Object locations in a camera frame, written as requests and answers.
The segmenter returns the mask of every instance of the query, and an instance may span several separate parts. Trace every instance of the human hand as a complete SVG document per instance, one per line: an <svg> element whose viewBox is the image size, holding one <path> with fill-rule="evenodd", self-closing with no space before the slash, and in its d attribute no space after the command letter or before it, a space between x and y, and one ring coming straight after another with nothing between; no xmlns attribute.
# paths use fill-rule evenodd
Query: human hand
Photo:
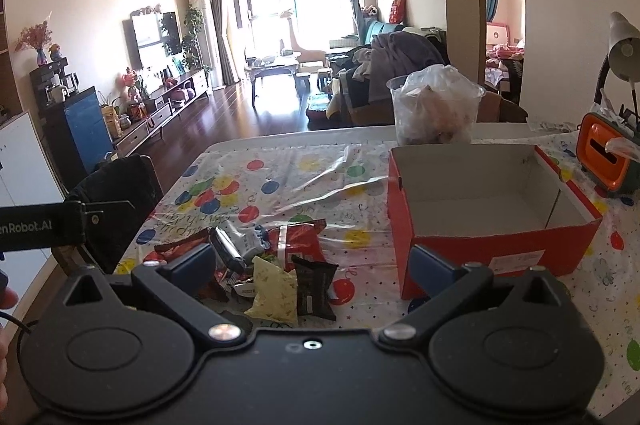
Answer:
<svg viewBox="0 0 640 425"><path fill-rule="evenodd" d="M7 310L13 308L18 303L18 294L7 288L0 297L0 309ZM6 377L6 355L9 350L9 337L0 326L0 411L6 408L6 387L4 379Z"/></svg>

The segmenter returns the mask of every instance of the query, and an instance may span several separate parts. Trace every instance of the gray blanket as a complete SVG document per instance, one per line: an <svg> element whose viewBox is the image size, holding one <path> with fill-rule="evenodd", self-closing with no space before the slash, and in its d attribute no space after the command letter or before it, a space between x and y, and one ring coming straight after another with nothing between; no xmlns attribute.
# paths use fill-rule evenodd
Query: gray blanket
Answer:
<svg viewBox="0 0 640 425"><path fill-rule="evenodd" d="M444 64L444 61L426 37L404 31L378 35L371 42L369 103L391 98L386 82L392 78L434 64Z"/></svg>

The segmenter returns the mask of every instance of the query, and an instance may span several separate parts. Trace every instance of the flower bouquet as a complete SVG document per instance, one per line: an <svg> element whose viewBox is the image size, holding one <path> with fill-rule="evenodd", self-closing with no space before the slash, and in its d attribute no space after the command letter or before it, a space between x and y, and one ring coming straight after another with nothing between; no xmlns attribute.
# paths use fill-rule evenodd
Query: flower bouquet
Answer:
<svg viewBox="0 0 640 425"><path fill-rule="evenodd" d="M15 51L22 51L27 46L36 50L38 53L38 65L47 65L47 55L44 53L44 47L51 43L52 31L47 27L49 21L45 20L42 24L36 24L30 28L25 28L20 33L20 38L15 45Z"/></svg>

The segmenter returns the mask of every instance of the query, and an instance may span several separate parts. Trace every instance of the tv stand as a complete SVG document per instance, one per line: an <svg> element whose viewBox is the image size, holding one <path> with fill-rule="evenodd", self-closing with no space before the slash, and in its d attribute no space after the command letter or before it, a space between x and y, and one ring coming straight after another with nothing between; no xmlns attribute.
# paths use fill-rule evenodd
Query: tv stand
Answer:
<svg viewBox="0 0 640 425"><path fill-rule="evenodd" d="M177 80L178 83L172 87L163 86L153 91L148 100L145 100L148 117L133 123L131 127L123 131L120 138L113 141L120 158L133 154L144 142L156 135L160 135L162 138L162 129L172 119L180 116L185 109L196 101L207 98L211 91L209 77L204 69L188 71L180 75ZM187 101L184 106L174 108L170 99L171 93L177 88L184 88L186 82L191 82L196 95L192 100Z"/></svg>

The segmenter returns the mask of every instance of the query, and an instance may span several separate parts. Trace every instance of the television screen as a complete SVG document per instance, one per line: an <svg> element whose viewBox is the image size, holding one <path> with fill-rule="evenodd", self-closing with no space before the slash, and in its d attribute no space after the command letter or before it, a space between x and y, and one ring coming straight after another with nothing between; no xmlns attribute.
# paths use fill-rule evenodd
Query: television screen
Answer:
<svg viewBox="0 0 640 425"><path fill-rule="evenodd" d="M182 52L174 12L133 15L131 20L143 68L164 68L167 57Z"/></svg>

